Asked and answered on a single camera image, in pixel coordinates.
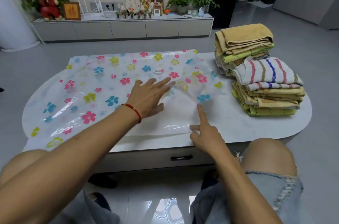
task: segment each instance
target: brown stripe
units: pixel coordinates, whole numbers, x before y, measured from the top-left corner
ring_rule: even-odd
[[[261,65],[261,67],[262,67],[261,82],[264,82],[265,74],[266,74],[266,68],[265,68],[264,64],[261,61],[259,61],[259,63]]]

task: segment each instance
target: wooden picture frame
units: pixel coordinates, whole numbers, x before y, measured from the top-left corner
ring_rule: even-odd
[[[154,8],[153,8],[153,15],[154,16],[161,16],[162,15],[162,6],[161,5],[155,5],[154,6]]]
[[[81,20],[79,2],[65,2],[62,7],[65,20]]]

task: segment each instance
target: drawer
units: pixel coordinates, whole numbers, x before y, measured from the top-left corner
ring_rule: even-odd
[[[112,39],[112,31],[108,22],[73,23],[78,39]]]
[[[33,25],[44,41],[78,39],[72,23],[33,23]]]
[[[110,26],[114,38],[146,37],[145,22],[141,20],[110,22]]]
[[[94,173],[156,169],[214,163],[195,147],[109,153]]]
[[[209,36],[211,19],[180,20],[179,36]]]
[[[179,21],[146,21],[147,37],[179,36]]]

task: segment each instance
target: blue stripe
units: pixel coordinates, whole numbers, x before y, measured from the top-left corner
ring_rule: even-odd
[[[273,70],[273,76],[272,76],[272,83],[275,83],[275,78],[276,78],[276,73],[275,73],[275,69],[272,66],[272,63],[270,63],[270,61],[268,59],[266,59],[267,63],[269,64],[269,66],[271,67],[271,69]]]

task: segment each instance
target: plush toy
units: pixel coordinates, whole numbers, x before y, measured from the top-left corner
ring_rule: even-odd
[[[44,20],[49,21],[49,17],[52,16],[55,20],[62,20],[60,10],[57,7],[59,2],[57,0],[40,0],[41,5],[40,12]]]

